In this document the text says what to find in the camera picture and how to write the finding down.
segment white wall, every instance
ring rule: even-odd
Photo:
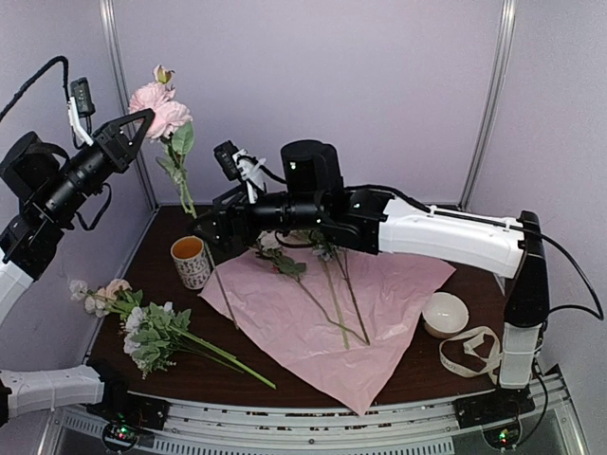
[[[607,4],[519,2],[504,92],[474,212],[530,209],[607,305]],[[552,305],[592,305],[550,246]],[[580,312],[550,317],[543,362],[561,364],[592,453],[607,447],[607,326]]]
[[[230,188],[212,157],[227,139],[282,173],[280,149],[334,144],[346,183],[455,202],[493,64],[500,0],[117,1],[130,90],[176,71],[193,111],[194,199]],[[153,161],[161,202],[177,196]]]
[[[64,54],[71,79],[86,76],[98,113],[96,126],[118,117],[117,95],[101,31],[99,3],[78,0],[33,2],[3,0],[0,7],[0,104],[51,57]],[[0,123],[0,158],[22,134],[35,130],[73,155],[59,66],[35,84]],[[0,326],[0,369],[43,370],[80,363],[95,318],[70,301],[71,279],[104,284],[115,277],[138,238],[148,212],[133,170],[110,179],[115,198],[94,232],[67,232],[45,275],[15,304]],[[104,196],[83,207],[88,220]],[[0,229],[17,213],[18,204],[0,183]],[[37,446],[44,419],[17,419],[0,429],[0,453],[27,454]]]

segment dark wooden tabletop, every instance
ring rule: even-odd
[[[184,354],[175,354],[177,365],[168,372],[154,372],[142,380],[135,363],[122,351],[123,337],[119,335],[119,319],[115,315],[105,318],[91,359],[105,359],[123,372],[129,379],[130,390],[161,397],[259,407],[341,406],[335,399],[282,368],[242,331],[236,331],[230,320],[198,298],[196,291],[183,287],[170,248],[175,240],[187,235],[186,226],[190,220],[181,207],[163,207],[141,243],[126,280],[134,289],[143,289],[145,301],[162,304],[170,300],[175,310],[179,311],[192,308],[192,333],[236,355],[253,370],[273,381],[277,390],[272,390],[248,374],[239,374],[207,359]],[[237,249],[230,255],[213,251],[213,257],[221,263],[242,251],[243,248]],[[468,328],[486,325],[500,337],[505,299],[493,276],[466,265],[454,266],[457,271],[442,290],[466,303],[470,315]],[[411,346],[377,396],[377,404],[443,398],[493,387],[486,374],[465,379],[447,371],[439,360],[439,343],[440,340],[430,337],[421,323],[418,324]],[[489,347],[490,341],[487,341],[479,351],[486,355]],[[470,368],[482,368],[478,360],[463,354],[460,343],[448,343],[444,352],[452,360]]]

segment bowl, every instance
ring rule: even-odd
[[[436,292],[422,311],[426,332],[436,338],[451,338],[468,324],[468,307],[453,294]]]

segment patterned cup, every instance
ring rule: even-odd
[[[211,275],[204,243],[198,237],[183,237],[171,246],[171,256],[183,285],[202,289]]]

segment paper sheet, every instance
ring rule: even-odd
[[[288,255],[307,263],[303,284],[337,320],[319,260],[309,250],[289,250]],[[455,269],[422,256],[353,251],[348,252],[348,265],[371,339],[366,346],[348,334],[349,350],[344,349],[340,328],[326,321],[292,279],[272,272],[269,261],[248,251],[220,264],[218,271],[238,326],[248,337],[280,365],[362,415],[411,344],[424,304]],[[337,264],[329,264],[329,269],[345,325],[362,336],[340,269]],[[230,316],[214,272],[200,297]]]

